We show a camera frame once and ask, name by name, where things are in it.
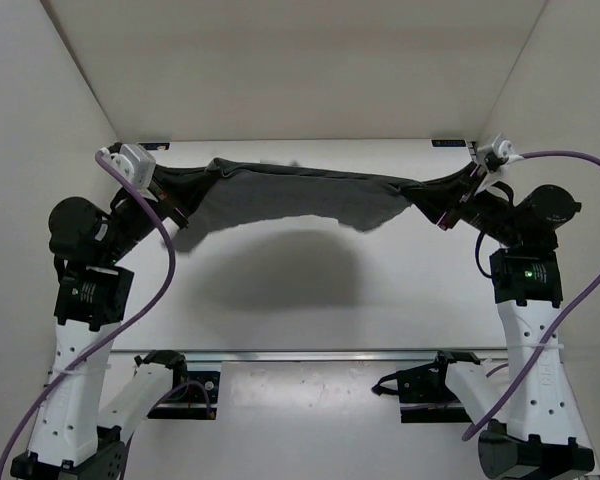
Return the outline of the grey pleated skirt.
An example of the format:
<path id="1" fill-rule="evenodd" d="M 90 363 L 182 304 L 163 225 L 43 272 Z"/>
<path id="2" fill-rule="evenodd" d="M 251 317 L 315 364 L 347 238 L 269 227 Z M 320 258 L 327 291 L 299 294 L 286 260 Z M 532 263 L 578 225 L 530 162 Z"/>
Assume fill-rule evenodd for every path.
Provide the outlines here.
<path id="1" fill-rule="evenodd" d="M 187 225 L 173 237 L 189 253 L 212 233 L 261 221 L 302 216 L 332 219 L 368 233 L 412 205 L 439 219 L 462 176 L 419 181 L 379 174 L 342 172 L 216 157 L 204 167 L 157 166 L 158 182 L 184 208 Z"/>

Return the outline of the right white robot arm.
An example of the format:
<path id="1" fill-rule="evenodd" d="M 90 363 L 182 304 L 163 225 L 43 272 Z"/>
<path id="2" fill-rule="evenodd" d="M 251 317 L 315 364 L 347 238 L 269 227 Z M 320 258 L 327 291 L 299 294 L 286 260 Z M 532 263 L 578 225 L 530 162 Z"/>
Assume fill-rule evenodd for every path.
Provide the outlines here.
<path id="1" fill-rule="evenodd" d="M 373 392 L 397 397 L 403 412 L 460 405 L 490 479 L 575 479 L 594 469 L 595 456 L 579 440 L 567 406 L 557 334 L 566 311 L 556 232 L 581 206 L 556 185 L 516 201 L 502 182 L 485 190 L 486 176 L 484 168 L 468 166 L 408 182 L 400 192 L 440 228 L 462 221 L 499 243 L 489 258 L 489 278 L 505 333 L 509 386 L 499 393 L 476 355 L 442 350 L 431 363 L 382 377 Z"/>

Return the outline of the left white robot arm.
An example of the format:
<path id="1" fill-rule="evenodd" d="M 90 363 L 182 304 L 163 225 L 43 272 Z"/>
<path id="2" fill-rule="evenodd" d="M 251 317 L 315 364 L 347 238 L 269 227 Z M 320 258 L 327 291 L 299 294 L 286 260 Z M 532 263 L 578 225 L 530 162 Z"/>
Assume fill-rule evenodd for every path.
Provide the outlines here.
<path id="1" fill-rule="evenodd" d="M 1 457 L 0 478 L 8 469 L 14 479 L 119 479 L 141 421 L 188 389 L 185 357 L 153 350 L 137 357 L 121 392 L 100 404 L 114 340 L 162 299 L 175 274 L 168 243 L 163 284 L 135 315 L 124 317 L 134 274 L 119 262 L 153 230 L 168 235 L 161 204 L 125 184 L 109 211 L 82 197 L 66 198 L 51 211 L 49 249 L 59 284 L 54 362 L 18 425 L 34 424 L 28 446 L 14 458 Z"/>

